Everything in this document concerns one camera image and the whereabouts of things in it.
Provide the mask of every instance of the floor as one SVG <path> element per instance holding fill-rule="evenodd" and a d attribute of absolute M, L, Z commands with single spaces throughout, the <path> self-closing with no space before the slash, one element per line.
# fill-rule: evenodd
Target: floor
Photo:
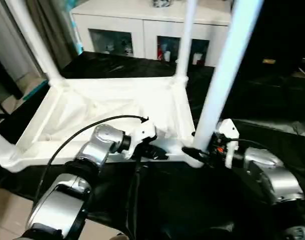
<path fill-rule="evenodd" d="M 13 240 L 25 231 L 33 202 L 0 188 L 0 240 Z M 119 233 L 87 220 L 79 240 L 110 240 Z"/>

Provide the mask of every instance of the white plastic frame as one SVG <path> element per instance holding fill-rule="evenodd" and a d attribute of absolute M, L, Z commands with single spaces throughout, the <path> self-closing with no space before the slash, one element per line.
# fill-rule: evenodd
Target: white plastic frame
<path fill-rule="evenodd" d="M 229 29 L 228 37 L 225 47 L 219 59 L 218 67 L 213 75 L 210 88 L 203 106 L 201 113 L 200 123 L 198 125 L 195 138 L 193 140 L 193 147 L 198 149 L 206 149 L 211 135 L 216 129 L 217 122 L 219 120 L 222 109 L 225 105 L 226 99 L 230 92 L 231 86 L 234 82 L 237 70 L 240 62 L 248 45 L 251 33 L 256 23 L 259 11 L 261 9 L 263 0 L 238 0 L 234 7 L 233 18 Z M 155 99 L 159 100 L 159 107 L 163 104 L 163 96 L 171 96 L 172 102 L 172 114 L 171 117 L 177 119 L 173 127 L 175 129 L 168 128 L 165 121 L 160 120 L 162 112 L 158 107 L 149 107 L 153 103 L 147 101 L 147 107 L 150 110 L 153 120 L 158 128 L 163 128 L 170 135 L 175 135 L 177 139 L 185 142 L 186 145 L 192 142 L 190 137 L 191 132 L 194 130 L 194 125 L 191 117 L 190 107 L 185 90 L 185 84 L 187 78 L 187 68 L 189 61 L 189 54 L 191 48 L 191 31 L 193 26 L 194 14 L 196 12 L 197 0 L 187 0 L 187 12 L 184 23 L 183 36 L 180 42 L 179 58 L 176 69 L 176 74 L 173 77 L 157 77 L 157 78 L 114 78 L 114 79 L 64 79 L 58 72 L 50 54 L 48 53 L 37 29 L 35 28 L 32 19 L 27 11 L 26 6 L 22 0 L 7 0 L 7 4 L 12 11 L 22 33 L 28 41 L 32 51 L 41 65 L 44 72 L 49 78 L 51 88 L 45 97 L 44 101 L 40 105 L 35 116 L 29 123 L 27 129 L 24 131 L 16 147 L 21 150 L 23 155 L 12 156 L 9 160 L 5 158 L 0 164 L 10 171 L 17 172 L 29 165 L 44 165 L 47 163 L 51 154 L 61 144 L 60 142 L 48 141 L 48 145 L 38 145 L 38 140 L 42 136 L 43 130 L 52 128 L 50 119 L 54 111 L 60 111 L 61 105 L 65 108 L 66 104 L 71 102 L 62 101 L 62 97 L 65 94 L 70 93 L 87 93 L 92 91 L 89 89 L 95 88 L 100 85 L 100 88 L 107 87 L 109 90 L 114 91 L 115 88 L 121 88 L 123 90 L 130 88 L 136 88 L 142 95 L 149 93 L 158 93 L 158 91 L 166 91 L 164 95 L 156 95 Z M 103 98 L 115 97 L 109 94 L 102 96 Z M 68 116 L 73 113 L 76 108 L 68 107 Z M 78 151 L 82 142 L 72 142 L 70 147 L 65 147 L 63 151 L 58 155 L 55 164 L 62 164 L 65 161 L 71 159 L 74 153 Z M 13 151 L 12 146 L 7 146 L 9 151 Z M 180 161 L 186 161 L 192 167 L 201 167 L 202 164 L 195 159 L 188 156 L 180 155 L 175 158 Z"/>

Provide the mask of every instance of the curtain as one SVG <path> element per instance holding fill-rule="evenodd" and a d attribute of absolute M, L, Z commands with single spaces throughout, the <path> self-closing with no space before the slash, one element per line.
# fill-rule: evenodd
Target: curtain
<path fill-rule="evenodd" d="M 60 70 L 78 55 L 69 26 L 58 11 L 61 1 L 26 0 L 31 18 Z"/>

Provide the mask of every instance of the black cloth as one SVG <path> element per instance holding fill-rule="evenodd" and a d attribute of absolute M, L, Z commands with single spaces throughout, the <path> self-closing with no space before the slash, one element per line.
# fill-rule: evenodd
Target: black cloth
<path fill-rule="evenodd" d="M 172 63 L 84 52 L 62 74 L 66 78 L 164 77 Z M 190 66 L 187 95 L 195 126 L 214 69 Z M 16 143 L 48 91 L 44 86 L 0 125 Z M 284 93 L 290 97 L 284 103 Z M 278 76 L 237 78 L 223 118 L 305 121 L 305 85 Z M 235 121 L 240 137 L 264 143 L 291 167 L 305 189 L 305 137 Z M 44 166 L 19 173 L 0 169 L 0 187 L 33 199 Z M 52 166 L 42 192 L 63 171 Z M 274 218 L 258 185 L 240 171 L 191 168 L 185 163 L 108 163 L 93 191 L 88 218 L 119 229 L 131 239 L 275 239 Z"/>

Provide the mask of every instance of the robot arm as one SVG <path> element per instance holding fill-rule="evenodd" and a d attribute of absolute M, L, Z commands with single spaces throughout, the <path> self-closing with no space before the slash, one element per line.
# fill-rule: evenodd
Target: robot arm
<path fill-rule="evenodd" d="M 78 239 L 87 217 L 89 196 L 108 155 L 128 150 L 131 137 L 110 125 L 98 125 L 66 171 L 33 208 L 19 239 Z"/>
<path fill-rule="evenodd" d="M 238 147 L 229 137 L 231 129 L 236 129 L 232 121 L 230 130 L 214 134 L 207 152 L 182 150 L 210 168 L 243 169 L 260 185 L 282 239 L 305 240 L 305 195 L 297 178 L 267 149 Z"/>

